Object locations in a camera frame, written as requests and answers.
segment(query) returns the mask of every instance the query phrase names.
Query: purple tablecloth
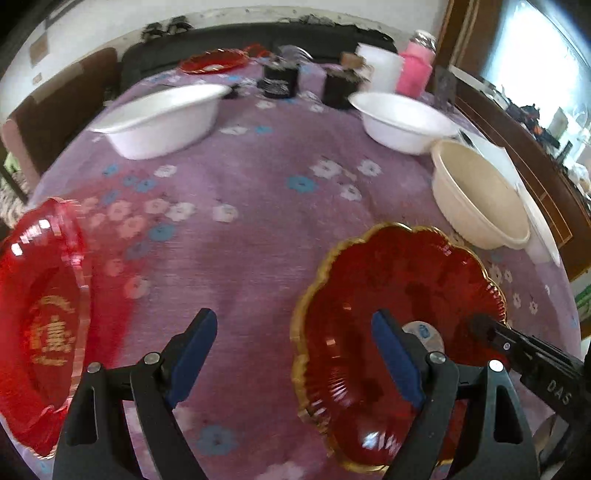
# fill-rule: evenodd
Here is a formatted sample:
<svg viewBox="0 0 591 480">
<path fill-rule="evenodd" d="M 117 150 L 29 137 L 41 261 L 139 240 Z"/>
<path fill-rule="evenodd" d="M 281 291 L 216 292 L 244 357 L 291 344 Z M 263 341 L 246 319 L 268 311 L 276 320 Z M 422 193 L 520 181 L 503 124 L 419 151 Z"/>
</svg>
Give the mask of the purple tablecloth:
<svg viewBox="0 0 591 480">
<path fill-rule="evenodd" d="M 328 251 L 378 222 L 434 225 L 462 239 L 433 198 L 430 157 L 389 150 L 365 134 L 355 111 L 319 103 L 321 68 L 304 68 L 293 100 L 262 98 L 254 86 L 259 75 L 252 64 L 207 77 L 250 86 L 243 97 L 222 101 L 211 135 L 163 158 L 126 160 L 103 135 L 82 132 L 46 172 L 33 202 L 56 195 L 81 201 L 95 248 L 111 258 L 96 274 L 96 302 L 109 300 L 114 278 L 135 301 L 113 365 L 160 350 L 201 307 L 217 313 L 217 340 L 190 398 L 175 411 L 210 479 L 357 478 L 327 457 L 315 428 L 297 416 L 294 306 Z M 203 78 L 167 72 L 134 86 L 115 106 L 159 83 Z M 508 248 L 474 251 L 503 289 L 517 329 L 580 355 L 562 267 L 536 266 Z M 148 265 L 142 274 L 138 261 Z M 519 392 L 535 430 L 548 409 Z M 128 414 L 144 475 L 156 479 L 131 405 Z M 52 460 L 25 450 L 23 456 L 48 478 Z"/>
</svg>

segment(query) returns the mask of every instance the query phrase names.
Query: red glass plate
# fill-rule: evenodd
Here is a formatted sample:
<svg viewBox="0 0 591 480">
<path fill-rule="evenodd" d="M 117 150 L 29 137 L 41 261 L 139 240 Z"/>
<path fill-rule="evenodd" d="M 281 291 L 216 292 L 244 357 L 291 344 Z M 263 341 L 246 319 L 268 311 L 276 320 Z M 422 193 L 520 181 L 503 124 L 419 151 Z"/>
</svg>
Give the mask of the red glass plate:
<svg viewBox="0 0 591 480">
<path fill-rule="evenodd" d="M 82 372 L 90 265 L 75 202 L 49 199 L 0 246 L 0 413 L 38 456 L 54 452 Z"/>
<path fill-rule="evenodd" d="M 435 228 L 381 224 L 340 244 L 299 302 L 291 338 L 293 381 L 309 416 L 340 463 L 357 472 L 389 465 L 416 411 L 398 393 L 371 337 L 371 317 L 389 309 L 401 325 L 437 329 L 445 352 L 465 365 L 497 358 L 470 336 L 464 319 L 506 322 L 506 301 L 478 258 Z M 440 460 L 453 457 L 465 405 L 456 403 Z"/>
<path fill-rule="evenodd" d="M 178 68 L 192 75 L 221 73 L 246 65 L 248 61 L 248 53 L 243 50 L 219 48 L 183 60 Z"/>
</svg>

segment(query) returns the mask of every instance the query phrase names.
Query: brown chair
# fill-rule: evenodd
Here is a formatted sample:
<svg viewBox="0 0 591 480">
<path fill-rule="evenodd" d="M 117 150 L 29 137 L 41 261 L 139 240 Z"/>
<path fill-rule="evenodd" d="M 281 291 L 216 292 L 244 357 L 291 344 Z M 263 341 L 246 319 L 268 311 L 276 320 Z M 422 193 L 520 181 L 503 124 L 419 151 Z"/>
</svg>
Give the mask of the brown chair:
<svg viewBox="0 0 591 480">
<path fill-rule="evenodd" d="M 116 50 L 99 50 L 45 82 L 10 114 L 0 134 L 19 160 L 31 191 L 100 112 L 105 90 L 117 91 L 120 77 Z"/>
</svg>

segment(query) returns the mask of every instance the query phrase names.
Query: white bowl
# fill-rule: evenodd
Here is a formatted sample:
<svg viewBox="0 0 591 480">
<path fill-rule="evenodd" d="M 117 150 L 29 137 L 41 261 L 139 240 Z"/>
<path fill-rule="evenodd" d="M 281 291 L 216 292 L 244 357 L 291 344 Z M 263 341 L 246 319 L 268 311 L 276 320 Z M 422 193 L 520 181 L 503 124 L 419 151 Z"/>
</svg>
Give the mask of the white bowl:
<svg viewBox="0 0 591 480">
<path fill-rule="evenodd" d="M 526 246 L 530 222 L 521 198 L 493 165 L 449 140 L 436 143 L 431 156 L 435 201 L 457 233 L 486 250 Z"/>
<path fill-rule="evenodd" d="M 119 155 L 131 160 L 159 157 L 203 138 L 217 118 L 225 85 L 189 85 L 126 103 L 90 126 L 106 134 Z"/>
<path fill-rule="evenodd" d="M 434 108 L 394 93 L 358 92 L 349 102 L 362 113 L 363 127 L 376 142 L 411 155 L 428 153 L 460 127 Z"/>
</svg>

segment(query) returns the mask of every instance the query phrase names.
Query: metal screw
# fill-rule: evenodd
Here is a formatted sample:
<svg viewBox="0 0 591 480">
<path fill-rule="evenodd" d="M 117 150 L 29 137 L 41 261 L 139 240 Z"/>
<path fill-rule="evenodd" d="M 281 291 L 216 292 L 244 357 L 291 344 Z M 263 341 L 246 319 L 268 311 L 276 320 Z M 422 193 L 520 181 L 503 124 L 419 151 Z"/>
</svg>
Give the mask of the metal screw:
<svg viewBox="0 0 591 480">
<path fill-rule="evenodd" d="M 100 370 L 100 363 L 92 362 L 87 368 L 86 371 L 90 374 L 95 374 Z"/>
<path fill-rule="evenodd" d="M 441 352 L 432 352 L 429 354 L 429 360 L 434 364 L 444 364 L 446 356 Z"/>
<path fill-rule="evenodd" d="M 156 352 L 149 353 L 144 357 L 144 363 L 146 365 L 154 365 L 160 362 L 160 354 Z"/>
<path fill-rule="evenodd" d="M 503 364 L 498 360 L 491 360 L 490 362 L 488 362 L 488 366 L 491 368 L 493 372 L 502 372 L 504 369 Z"/>
</svg>

